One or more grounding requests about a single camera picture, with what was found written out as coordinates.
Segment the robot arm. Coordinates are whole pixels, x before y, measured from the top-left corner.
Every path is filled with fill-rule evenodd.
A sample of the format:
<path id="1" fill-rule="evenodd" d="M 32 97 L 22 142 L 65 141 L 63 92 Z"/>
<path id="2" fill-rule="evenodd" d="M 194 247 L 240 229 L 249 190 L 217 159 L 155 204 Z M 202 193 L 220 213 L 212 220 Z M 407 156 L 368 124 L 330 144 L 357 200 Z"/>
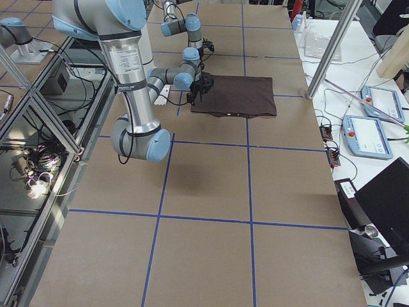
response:
<path id="1" fill-rule="evenodd" d="M 178 67 L 155 68 L 143 1 L 53 2 L 52 18 L 59 32 L 100 44 L 126 107 L 125 115 L 114 124 L 111 143 L 115 152 L 127 159 L 159 162 L 167 155 L 171 137 L 153 113 L 154 102 L 168 84 L 191 93 L 199 85 L 201 23 L 195 13 L 175 17 L 170 8 L 173 4 L 162 3 L 162 33 L 171 36 L 186 32 L 189 44 Z"/>
<path id="2" fill-rule="evenodd" d="M 202 50 L 204 46 L 201 33 L 201 22 L 195 13 L 184 16 L 178 4 L 185 1 L 161 1 L 161 9 L 164 13 L 164 21 L 161 23 L 161 32 L 165 37 L 180 33 L 186 33 L 188 46 Z"/>

